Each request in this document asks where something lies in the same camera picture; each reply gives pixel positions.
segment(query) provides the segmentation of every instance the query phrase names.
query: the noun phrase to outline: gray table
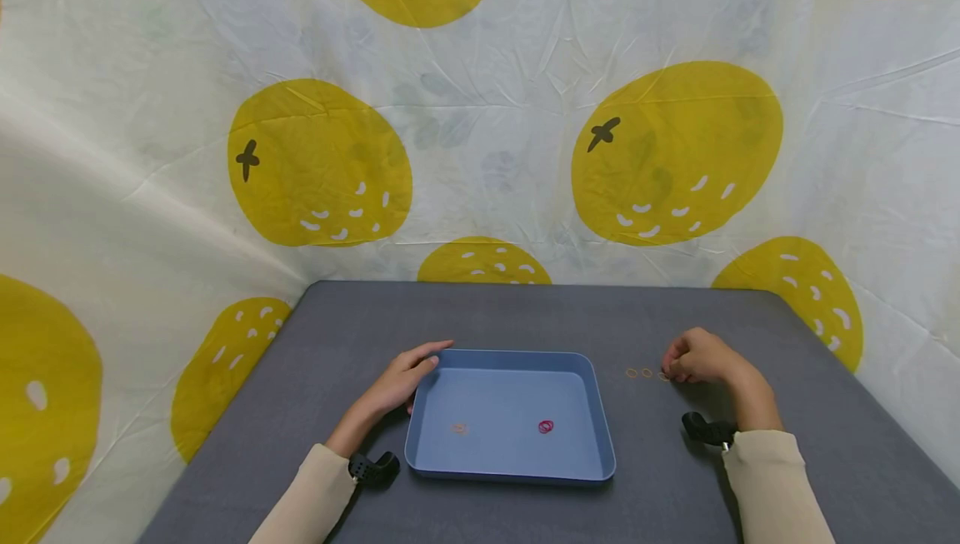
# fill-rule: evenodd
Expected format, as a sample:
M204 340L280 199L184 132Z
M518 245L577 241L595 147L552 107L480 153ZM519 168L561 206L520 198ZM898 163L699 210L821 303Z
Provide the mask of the gray table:
M596 489L434 481L405 467L354 498L331 542L738 542L737 503L718 451L684 441L691 409L730 417L718 387L658 379L663 349L702 325L777 392L838 542L955 543L960 492L781 299L765 292L646 287L321 282L289 321L185 470L142 544L246 542L314 442L399 349L586 354L617 475ZM628 367L640 375L631 379ZM652 378L643 377L643 368ZM403 458L394 414L368 445Z

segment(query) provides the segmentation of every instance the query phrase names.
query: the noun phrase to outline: person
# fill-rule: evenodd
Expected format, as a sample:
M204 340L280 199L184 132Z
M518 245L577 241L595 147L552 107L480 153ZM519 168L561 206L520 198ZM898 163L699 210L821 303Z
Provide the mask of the person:
M326 444L316 444L250 544L318 544L353 495L348 458L387 412L412 410L419 382L453 341L428 342L400 353L343 414ZM670 343L663 372L676 382L721 382L730 392L739 432L723 453L737 495L745 544L833 544L810 488L797 439L783 429L773 389L758 369L702 328Z

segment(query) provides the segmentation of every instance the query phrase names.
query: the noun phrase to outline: fabric backdrop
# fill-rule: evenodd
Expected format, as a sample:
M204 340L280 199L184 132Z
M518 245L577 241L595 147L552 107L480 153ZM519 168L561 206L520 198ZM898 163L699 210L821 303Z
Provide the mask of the fabric backdrop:
M960 0L2 0L0 543L137 538L317 279L777 292L960 482L959 58Z

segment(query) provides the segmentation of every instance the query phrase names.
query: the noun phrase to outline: person's left hand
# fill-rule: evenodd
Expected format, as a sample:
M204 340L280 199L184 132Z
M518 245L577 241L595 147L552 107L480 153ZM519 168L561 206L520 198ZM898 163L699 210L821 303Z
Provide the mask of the person's left hand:
M407 404L407 412L411 412L412 396L419 382L437 366L435 355L452 346L453 340L426 342L398 354L383 375L343 414L327 441L327 448L349 458L385 414L403 403Z
M426 342L398 354L383 375L357 400L356 406L365 407L369 412L383 416L406 403L407 412L413 412L411 397L419 382L437 366L438 357L434 355L452 346L453 340Z

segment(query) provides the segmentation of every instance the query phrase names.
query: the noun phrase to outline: black strap buckle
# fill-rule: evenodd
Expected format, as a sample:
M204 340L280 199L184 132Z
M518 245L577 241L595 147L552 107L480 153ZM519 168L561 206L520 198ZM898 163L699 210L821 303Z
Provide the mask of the black strap buckle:
M400 461L392 452L383 453L377 462L356 453L350 457L347 469L360 486L390 487L400 472Z
M733 434L737 434L737 424L731 422L707 423L699 412L683 413L681 419L683 429L695 442L702 442L712 446L722 446L727 450L733 444Z

